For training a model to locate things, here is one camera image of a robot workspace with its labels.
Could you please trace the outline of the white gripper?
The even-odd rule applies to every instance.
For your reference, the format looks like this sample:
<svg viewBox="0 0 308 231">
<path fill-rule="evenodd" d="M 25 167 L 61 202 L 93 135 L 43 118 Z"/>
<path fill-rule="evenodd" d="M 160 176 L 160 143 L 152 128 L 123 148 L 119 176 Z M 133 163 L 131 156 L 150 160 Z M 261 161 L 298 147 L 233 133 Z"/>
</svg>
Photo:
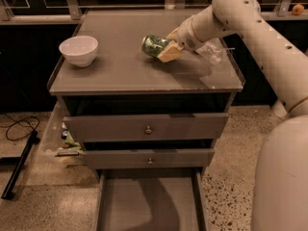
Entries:
<svg viewBox="0 0 308 231">
<path fill-rule="evenodd" d="M 163 41 L 158 44 L 157 58 L 162 63 L 178 59 L 184 49 L 193 52 L 204 45 L 204 42 L 194 34 L 192 25 L 193 19 L 190 17 L 167 35 L 167 39 L 170 39 L 170 41 Z"/>
</svg>

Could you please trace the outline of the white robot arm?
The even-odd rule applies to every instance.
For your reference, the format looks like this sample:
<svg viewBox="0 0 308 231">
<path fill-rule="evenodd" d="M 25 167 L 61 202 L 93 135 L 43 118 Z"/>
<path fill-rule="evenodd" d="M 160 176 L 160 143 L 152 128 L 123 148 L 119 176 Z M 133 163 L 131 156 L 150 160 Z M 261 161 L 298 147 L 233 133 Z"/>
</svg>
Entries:
<svg viewBox="0 0 308 231">
<path fill-rule="evenodd" d="M 255 172 L 251 231 L 308 231 L 308 58 L 260 15 L 256 0 L 212 0 L 174 29 L 167 63 L 212 38 L 238 34 L 290 118 L 264 140 Z"/>
</svg>

